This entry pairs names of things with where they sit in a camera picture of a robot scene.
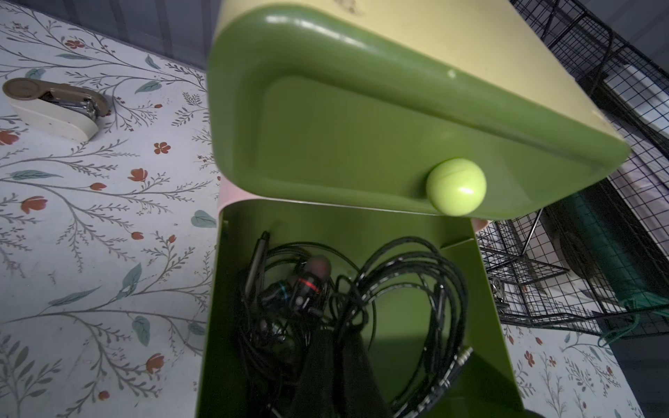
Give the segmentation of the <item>green drawer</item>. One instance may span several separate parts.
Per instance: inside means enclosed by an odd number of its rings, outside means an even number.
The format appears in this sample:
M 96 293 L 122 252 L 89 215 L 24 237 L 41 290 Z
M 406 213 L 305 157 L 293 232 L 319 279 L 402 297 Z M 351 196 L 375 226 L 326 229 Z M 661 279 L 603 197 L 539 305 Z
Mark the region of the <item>green drawer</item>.
M 525 417 L 468 219 L 220 215 L 199 417 Z

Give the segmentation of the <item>green yellow drawer cabinet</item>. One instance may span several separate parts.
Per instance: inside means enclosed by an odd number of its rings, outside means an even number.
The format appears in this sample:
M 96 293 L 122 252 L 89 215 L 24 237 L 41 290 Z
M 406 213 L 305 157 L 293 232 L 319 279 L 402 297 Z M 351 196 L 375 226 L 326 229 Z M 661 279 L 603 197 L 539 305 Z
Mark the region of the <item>green yellow drawer cabinet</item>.
M 207 65 L 214 158 L 266 198 L 512 219 L 617 170 L 630 147 L 507 1 L 226 1 Z

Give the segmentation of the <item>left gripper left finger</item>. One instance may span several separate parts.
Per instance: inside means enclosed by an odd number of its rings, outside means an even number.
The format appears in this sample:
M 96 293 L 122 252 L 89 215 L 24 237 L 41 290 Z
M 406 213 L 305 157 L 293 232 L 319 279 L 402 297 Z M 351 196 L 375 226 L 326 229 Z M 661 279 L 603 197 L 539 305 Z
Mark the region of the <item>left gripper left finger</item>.
M 334 332 L 318 329 L 302 368 L 288 417 L 334 417 L 336 344 Z

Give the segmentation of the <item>black earphones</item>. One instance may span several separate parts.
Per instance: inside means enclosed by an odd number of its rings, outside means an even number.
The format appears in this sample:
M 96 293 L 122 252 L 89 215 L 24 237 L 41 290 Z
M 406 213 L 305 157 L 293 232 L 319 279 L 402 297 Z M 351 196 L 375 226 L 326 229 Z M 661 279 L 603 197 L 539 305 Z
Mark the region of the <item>black earphones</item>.
M 353 277 L 361 300 L 344 308 L 343 341 L 362 336 L 391 417 L 420 417 L 444 398 L 471 356 L 463 342 L 465 276 L 427 240 L 380 247 Z
M 344 308 L 359 265 L 334 247 L 272 248 L 263 233 L 241 275 L 235 338 L 250 417 L 334 417 L 341 387 Z
M 245 366 L 270 381 L 295 382 L 330 295 L 332 263 L 304 245 L 270 247 L 265 231 L 241 272 L 236 338 Z

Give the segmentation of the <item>beige stapler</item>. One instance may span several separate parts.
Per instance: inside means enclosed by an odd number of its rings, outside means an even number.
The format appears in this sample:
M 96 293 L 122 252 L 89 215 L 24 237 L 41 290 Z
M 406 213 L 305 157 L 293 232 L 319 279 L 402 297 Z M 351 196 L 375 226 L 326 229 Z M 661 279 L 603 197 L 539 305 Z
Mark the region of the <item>beige stapler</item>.
M 26 125 L 80 144 L 99 132 L 98 119 L 110 111 L 98 92 L 34 78 L 6 81 L 3 94 Z

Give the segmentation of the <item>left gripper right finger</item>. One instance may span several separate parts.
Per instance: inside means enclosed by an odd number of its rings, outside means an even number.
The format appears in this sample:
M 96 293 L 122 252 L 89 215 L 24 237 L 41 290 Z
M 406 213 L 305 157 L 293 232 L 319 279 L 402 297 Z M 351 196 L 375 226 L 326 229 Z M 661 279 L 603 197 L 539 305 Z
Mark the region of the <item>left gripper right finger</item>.
M 379 390 L 362 336 L 348 334 L 339 360 L 339 413 L 341 417 L 391 417 Z

